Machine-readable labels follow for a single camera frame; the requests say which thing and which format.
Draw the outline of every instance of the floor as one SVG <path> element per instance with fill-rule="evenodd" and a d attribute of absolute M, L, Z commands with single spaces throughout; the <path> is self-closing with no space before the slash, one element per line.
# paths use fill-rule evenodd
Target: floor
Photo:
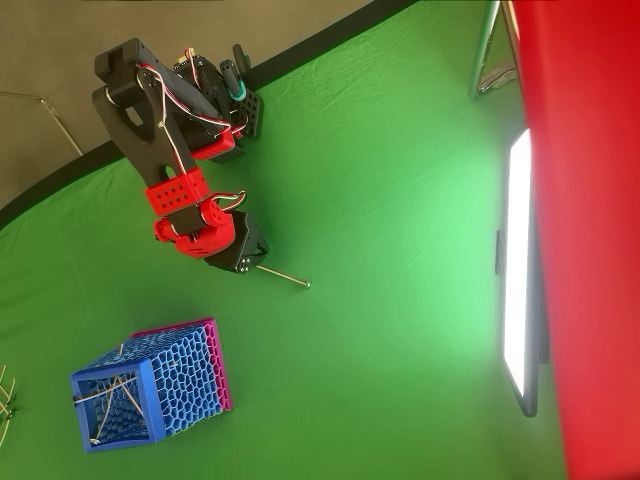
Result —
<path fill-rule="evenodd" d="M 263 88 L 261 138 L 204 164 L 215 188 L 249 192 L 267 264 L 310 290 L 153 241 L 124 160 L 0 231 L 0 360 L 22 408 L 3 473 L 565 478 L 550 366 L 528 419 L 501 360 L 494 239 L 503 154 L 524 121 L 516 84 L 467 98 L 482 13 L 416 3 Z M 132 331 L 211 315 L 234 410 L 85 454 L 68 375 Z"/>
<path fill-rule="evenodd" d="M 96 55 L 138 37 L 165 65 L 186 47 L 218 63 L 240 43 L 258 64 L 369 0 L 2 2 L 0 91 L 46 98 L 83 152 L 109 138 L 91 103 Z M 0 96 L 0 208 L 78 156 L 44 108 Z"/>

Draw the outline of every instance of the green backdrop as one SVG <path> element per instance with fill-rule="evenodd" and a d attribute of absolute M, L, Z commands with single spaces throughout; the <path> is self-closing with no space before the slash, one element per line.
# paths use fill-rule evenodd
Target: green backdrop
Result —
<path fill-rule="evenodd" d="M 527 419 L 501 363 L 494 238 L 523 115 L 515 84 L 467 98 L 483 8 L 419 2 L 291 72 L 260 91 L 247 154 L 203 165 L 213 188 L 249 192 L 266 264 L 309 291 L 154 241 L 126 161 L 1 231 L 0 363 L 21 411 L 0 475 L 563 478 L 550 368 Z M 204 316 L 234 411 L 85 454 L 68 375 L 134 330 Z"/>

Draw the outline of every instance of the metal stand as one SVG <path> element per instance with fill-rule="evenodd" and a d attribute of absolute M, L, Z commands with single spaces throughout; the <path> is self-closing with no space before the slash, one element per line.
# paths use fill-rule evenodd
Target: metal stand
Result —
<path fill-rule="evenodd" d="M 278 272 L 269 267 L 265 267 L 264 265 L 256 265 L 256 268 L 260 270 L 264 270 L 265 272 L 273 273 L 274 275 L 278 275 L 279 277 L 286 278 L 287 280 L 291 280 L 292 282 L 303 285 L 305 288 L 311 287 L 311 282 L 307 282 L 306 280 L 300 280 L 299 278 L 292 277 L 291 275 L 287 275 L 286 273 Z"/>
<path fill-rule="evenodd" d="M 69 141 L 69 143 L 73 147 L 73 149 L 76 152 L 78 152 L 78 155 L 82 156 L 82 154 L 83 154 L 82 150 L 80 150 L 80 147 L 78 146 L 78 144 L 75 142 L 75 140 L 73 139 L 73 137 L 71 136 L 69 131 L 62 124 L 62 122 L 60 121 L 60 119 L 56 115 L 54 108 L 44 98 L 38 97 L 36 95 L 25 95 L 24 93 L 12 93 L 12 92 L 0 92 L 0 97 L 30 98 L 31 100 L 36 100 L 36 101 L 40 102 L 42 104 L 42 106 L 47 110 L 49 115 L 51 115 L 51 118 L 53 118 L 53 121 L 56 122 L 56 125 L 62 131 L 62 133 L 64 134 L 66 139 Z"/>
<path fill-rule="evenodd" d="M 7 436 L 7 430 L 9 430 L 9 424 L 11 423 L 11 419 L 13 418 L 15 411 L 9 409 L 9 405 L 13 402 L 13 389 L 16 386 L 16 379 L 11 380 L 11 387 L 9 387 L 9 391 L 5 390 L 2 386 L 2 379 L 4 378 L 4 373 L 7 370 L 7 366 L 2 366 L 2 372 L 0 372 L 0 393 L 2 393 L 6 397 L 6 401 L 0 401 L 0 420 L 2 420 L 2 415 L 5 415 L 4 426 L 2 427 L 2 432 L 0 433 L 0 447 L 2 447 L 2 443 Z"/>
<path fill-rule="evenodd" d="M 496 23 L 498 10 L 502 9 L 503 17 L 509 33 L 511 50 L 514 54 L 515 65 L 499 65 L 486 75 L 483 75 L 484 66 L 487 62 L 487 55 L 491 47 L 493 37 L 493 27 Z M 469 84 L 469 98 L 475 99 L 478 95 L 485 93 L 492 88 L 500 88 L 512 80 L 518 78 L 518 32 L 513 17 L 513 8 L 510 1 L 492 0 L 487 4 L 487 12 L 482 22 L 482 31 L 478 41 L 473 70 L 471 71 L 471 82 Z"/>

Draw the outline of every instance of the light panel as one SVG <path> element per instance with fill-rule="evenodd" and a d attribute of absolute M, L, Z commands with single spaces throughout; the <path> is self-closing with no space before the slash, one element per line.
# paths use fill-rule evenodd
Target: light panel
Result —
<path fill-rule="evenodd" d="M 530 196 L 531 138 L 526 130 L 509 157 L 504 305 L 504 359 L 521 396 L 525 395 Z"/>

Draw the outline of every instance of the blue basket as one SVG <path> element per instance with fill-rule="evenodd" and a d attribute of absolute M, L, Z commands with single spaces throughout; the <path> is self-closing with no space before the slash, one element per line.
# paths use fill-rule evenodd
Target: blue basket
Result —
<path fill-rule="evenodd" d="M 136 336 L 119 350 L 71 375 L 87 452 L 157 443 L 223 410 L 203 325 Z"/>

